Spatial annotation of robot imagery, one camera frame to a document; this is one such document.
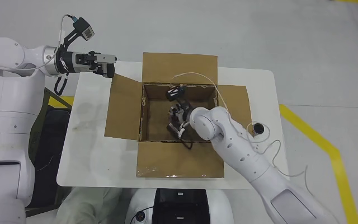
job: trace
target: box flap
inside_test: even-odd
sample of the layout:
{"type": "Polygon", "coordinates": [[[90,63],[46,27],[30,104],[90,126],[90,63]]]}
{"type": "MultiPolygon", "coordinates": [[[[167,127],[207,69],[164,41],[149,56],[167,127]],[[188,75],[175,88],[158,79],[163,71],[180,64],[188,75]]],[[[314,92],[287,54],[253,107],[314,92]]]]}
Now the box flap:
{"type": "MultiPolygon", "coordinates": [[[[240,123],[244,128],[251,123],[250,101],[248,98],[246,86],[222,86],[218,89],[228,106],[232,119],[240,123]]],[[[219,106],[224,104],[219,98],[219,106]]]]}
{"type": "Polygon", "coordinates": [[[106,137],[138,140],[142,83],[115,74],[112,78],[106,137]]]}
{"type": "Polygon", "coordinates": [[[142,79],[145,82],[212,84],[205,77],[187,74],[196,72],[218,83],[218,57],[201,54],[143,53],[142,79]]]}
{"type": "Polygon", "coordinates": [[[223,178],[224,162],[210,143],[139,142],[136,176],[139,178],[223,178]]]}

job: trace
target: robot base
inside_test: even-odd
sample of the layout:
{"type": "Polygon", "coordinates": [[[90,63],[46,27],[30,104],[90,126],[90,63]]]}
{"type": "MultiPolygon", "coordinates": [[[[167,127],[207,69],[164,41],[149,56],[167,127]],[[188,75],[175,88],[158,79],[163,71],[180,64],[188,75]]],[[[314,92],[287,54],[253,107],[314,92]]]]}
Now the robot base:
{"type": "Polygon", "coordinates": [[[135,223],[234,224],[234,217],[222,190],[139,189],[130,201],[125,219],[125,224],[135,223]],[[132,220],[137,212],[152,206],[132,220]]]}

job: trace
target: black panel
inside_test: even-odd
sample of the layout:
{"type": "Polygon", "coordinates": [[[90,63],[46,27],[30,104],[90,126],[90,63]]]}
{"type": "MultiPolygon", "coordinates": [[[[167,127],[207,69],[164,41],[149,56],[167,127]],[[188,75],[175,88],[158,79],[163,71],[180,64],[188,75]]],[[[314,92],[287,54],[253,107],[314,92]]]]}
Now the black panel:
{"type": "Polygon", "coordinates": [[[157,189],[152,224],[209,224],[206,190],[157,189]]]}

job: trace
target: white robot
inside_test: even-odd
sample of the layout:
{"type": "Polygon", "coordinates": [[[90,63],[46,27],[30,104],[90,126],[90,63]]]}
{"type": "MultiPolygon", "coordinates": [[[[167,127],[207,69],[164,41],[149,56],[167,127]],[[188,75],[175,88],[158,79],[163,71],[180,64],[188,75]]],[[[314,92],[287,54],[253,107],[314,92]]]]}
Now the white robot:
{"type": "MultiPolygon", "coordinates": [[[[45,76],[66,74],[67,78],[69,73],[81,71],[114,76],[114,55],[67,51],[77,37],[89,40],[94,32],[83,18],[63,18],[66,16],[74,21],[74,30],[57,48],[27,49],[14,40],[0,38],[0,223],[26,221],[24,207],[30,203],[34,188],[34,167],[27,150],[30,130],[42,105],[45,76]],[[20,77],[3,77],[3,71],[20,77]]],[[[286,180],[253,150],[245,139],[246,130],[231,119],[226,109],[196,108],[189,122],[201,138],[212,142],[229,166],[252,184],[274,223],[334,222],[308,192],[286,180]]],[[[230,203],[222,191],[190,189],[138,190],[126,219],[127,224],[233,222],[230,203]]]]}
{"type": "MultiPolygon", "coordinates": [[[[248,141],[246,129],[232,120],[225,108],[196,108],[189,122],[202,139],[211,141],[229,166],[251,183],[274,223],[336,223],[312,195],[284,178],[253,149],[252,136],[248,141]]],[[[139,189],[126,216],[126,224],[134,223],[234,224],[234,219],[221,190],[139,189]]]]}
{"type": "Polygon", "coordinates": [[[79,36],[85,40],[94,32],[83,19],[71,15],[74,30],[59,46],[28,49],[20,43],[0,38],[0,223],[25,223],[25,206],[34,189],[34,166],[29,160],[29,137],[43,104],[45,76],[65,74],[62,93],[69,73],[92,71],[114,76],[114,55],[95,52],[68,52],[79,36]],[[19,77],[4,77],[3,72],[19,77]]]}

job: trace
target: white cable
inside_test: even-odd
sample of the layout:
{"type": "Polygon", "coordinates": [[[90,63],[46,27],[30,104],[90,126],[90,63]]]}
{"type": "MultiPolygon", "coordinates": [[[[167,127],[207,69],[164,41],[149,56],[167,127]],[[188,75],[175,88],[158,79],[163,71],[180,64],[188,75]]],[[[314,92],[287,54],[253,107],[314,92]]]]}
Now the white cable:
{"type": "Polygon", "coordinates": [[[266,141],[269,139],[270,135],[271,135],[271,130],[270,130],[269,126],[267,126],[267,125],[264,124],[264,123],[252,121],[252,122],[250,122],[250,123],[246,126],[246,137],[247,137],[247,140],[249,141],[249,143],[250,143],[251,145],[252,145],[252,143],[262,143],[262,142],[266,142],[266,141]],[[263,126],[265,126],[265,127],[267,128],[267,130],[268,130],[268,135],[267,135],[267,137],[266,137],[264,140],[252,142],[252,141],[250,140],[250,138],[248,137],[248,135],[249,135],[249,134],[248,134],[248,127],[249,127],[250,125],[253,125],[253,123],[260,123],[260,124],[262,124],[263,126]]]}
{"type": "Polygon", "coordinates": [[[66,16],[69,16],[68,14],[64,15],[61,19],[61,26],[60,26],[60,37],[59,37],[59,40],[58,40],[58,46],[57,48],[55,49],[55,52],[54,54],[51,56],[51,58],[43,65],[41,66],[38,66],[38,67],[35,67],[35,68],[10,68],[10,67],[6,67],[6,66],[2,66],[0,65],[0,68],[6,68],[6,69],[11,69],[11,70],[17,70],[17,71],[31,71],[31,70],[35,70],[35,69],[38,69],[38,68],[42,68],[43,66],[46,66],[48,63],[50,63],[50,61],[55,57],[58,49],[60,48],[61,46],[61,39],[62,39],[62,25],[63,25],[63,20],[66,16]]]}
{"type": "MultiPolygon", "coordinates": [[[[207,80],[209,80],[209,81],[214,85],[215,90],[217,91],[217,93],[218,93],[218,95],[220,96],[220,98],[221,98],[221,100],[222,100],[222,102],[223,102],[223,104],[224,104],[226,110],[228,111],[228,117],[229,117],[230,124],[231,124],[232,127],[236,130],[238,136],[241,137],[241,138],[243,138],[243,139],[245,139],[244,137],[242,137],[242,133],[239,132],[239,131],[236,129],[236,127],[234,126],[234,124],[231,122],[229,109],[228,109],[228,107],[227,107],[227,105],[226,105],[226,103],[225,103],[225,101],[224,101],[222,95],[220,94],[218,88],[216,87],[216,84],[215,84],[211,79],[209,79],[207,76],[204,76],[203,74],[196,73],[196,72],[186,72],[186,73],[177,74],[177,75],[173,76],[172,79],[174,79],[174,78],[176,78],[176,77],[179,77],[179,76],[186,75],[186,74],[197,74],[197,75],[199,75],[199,76],[203,76],[204,78],[206,78],[207,80]]],[[[261,143],[261,142],[264,142],[264,141],[266,141],[266,140],[269,139],[270,134],[271,134],[271,131],[270,131],[269,127],[268,127],[267,125],[265,125],[265,124],[260,123],[260,124],[264,125],[265,127],[267,127],[267,129],[268,129],[268,131],[269,131],[268,137],[265,138],[263,141],[251,142],[250,139],[249,139],[249,136],[248,136],[248,127],[250,126],[250,124],[248,124],[248,125],[246,126],[247,139],[245,139],[245,140],[247,140],[247,141],[250,143],[251,146],[252,146],[252,143],[261,143]]],[[[280,152],[280,150],[281,150],[281,141],[280,141],[280,140],[276,139],[276,140],[274,140],[273,142],[271,142],[271,143],[265,148],[265,150],[264,150],[263,152],[258,152],[258,151],[256,151],[256,152],[257,152],[258,154],[260,154],[260,155],[265,154],[265,152],[266,152],[266,151],[270,148],[270,146],[272,146],[275,142],[278,142],[278,143],[279,143],[279,149],[277,150],[277,152],[275,153],[274,157],[272,158],[272,165],[274,166],[274,168],[276,168],[276,169],[278,170],[278,172],[280,172],[280,174],[282,174],[282,175],[284,175],[284,176],[291,177],[291,178],[294,178],[294,177],[297,177],[297,176],[300,176],[300,175],[304,174],[304,184],[305,184],[305,187],[306,187],[307,191],[309,192],[309,194],[312,195],[312,196],[317,200],[317,202],[318,202],[319,204],[321,204],[321,206],[322,206],[323,208],[325,208],[327,211],[329,211],[329,212],[332,214],[332,216],[335,218],[336,222],[337,222],[338,224],[340,224],[340,222],[338,221],[337,217],[336,217],[326,206],[324,206],[324,205],[312,194],[312,192],[308,189],[308,186],[307,186],[307,169],[308,169],[308,165],[306,165],[304,171],[302,171],[302,172],[300,172],[300,173],[298,173],[298,174],[296,174],[296,175],[287,175],[287,174],[283,173],[283,172],[276,166],[276,164],[275,164],[275,158],[276,158],[276,156],[279,154],[279,152],[280,152]]]]}
{"type": "MultiPolygon", "coordinates": [[[[226,105],[226,103],[225,103],[225,101],[224,101],[224,99],[223,99],[221,93],[219,92],[218,88],[216,87],[216,84],[215,84],[211,79],[209,79],[207,76],[204,76],[203,74],[196,73],[196,72],[185,72],[185,73],[177,74],[177,75],[173,76],[171,79],[174,79],[174,78],[179,77],[179,76],[184,76],[184,75],[186,75],[186,74],[197,74],[197,75],[199,75],[199,76],[202,76],[202,77],[206,78],[207,80],[209,80],[209,81],[214,85],[214,88],[215,88],[216,91],[218,92],[218,95],[220,96],[220,98],[221,98],[221,100],[222,100],[222,102],[223,102],[223,104],[224,104],[226,110],[228,111],[228,117],[229,117],[230,124],[231,124],[232,127],[236,130],[238,136],[242,137],[242,132],[239,132],[239,131],[236,129],[236,127],[234,126],[234,124],[231,122],[229,109],[228,109],[228,107],[227,107],[227,105],[226,105]]],[[[247,133],[247,139],[246,139],[246,140],[250,143],[250,145],[252,145],[251,143],[260,143],[260,142],[264,142],[264,141],[268,140],[271,131],[270,131],[270,129],[269,129],[269,127],[268,127],[267,125],[264,125],[264,124],[261,123],[262,125],[266,126],[267,129],[269,130],[269,135],[268,135],[268,137],[265,138],[263,141],[251,142],[251,141],[249,140],[249,138],[248,138],[248,131],[247,131],[247,129],[248,129],[248,127],[249,127],[250,124],[248,124],[248,125],[246,126],[246,133],[247,133]]],[[[280,145],[279,145],[279,149],[277,150],[275,156],[272,158],[272,165],[274,166],[274,168],[276,168],[281,174],[283,174],[283,175],[285,175],[285,176],[296,177],[296,176],[302,175],[302,174],[304,173],[304,171],[303,171],[303,172],[300,172],[299,174],[296,174],[296,175],[287,175],[287,174],[283,173],[283,172],[275,165],[275,158],[276,158],[276,156],[279,154],[279,152],[280,152],[280,150],[281,150],[281,141],[280,141],[280,140],[277,139],[277,140],[274,140],[273,142],[271,142],[271,144],[269,144],[269,146],[267,146],[267,148],[264,150],[264,152],[263,152],[262,154],[264,154],[264,153],[267,151],[267,149],[268,149],[272,144],[274,144],[275,142],[279,142],[280,145]]]]}
{"type": "Polygon", "coordinates": [[[236,134],[237,134],[238,136],[239,136],[239,134],[242,135],[242,132],[239,132],[239,130],[238,130],[238,129],[234,126],[234,124],[231,122],[231,117],[230,117],[230,113],[229,113],[228,106],[226,105],[226,102],[225,102],[224,98],[222,97],[222,95],[221,95],[219,89],[217,88],[217,86],[216,86],[216,84],[213,82],[213,80],[209,79],[207,76],[204,76],[203,74],[196,73],[196,72],[185,72],[185,73],[177,74],[177,75],[173,76],[171,79],[174,79],[174,78],[179,77],[179,76],[184,76],[184,75],[186,75],[186,74],[197,74],[198,76],[202,76],[202,77],[206,78],[207,80],[209,80],[209,81],[214,85],[215,90],[217,91],[218,95],[220,96],[220,98],[221,98],[221,100],[222,100],[222,102],[223,102],[223,104],[224,104],[224,106],[225,106],[225,108],[226,108],[226,110],[227,110],[227,112],[228,112],[228,118],[229,118],[229,122],[230,122],[231,126],[235,129],[236,134]]]}

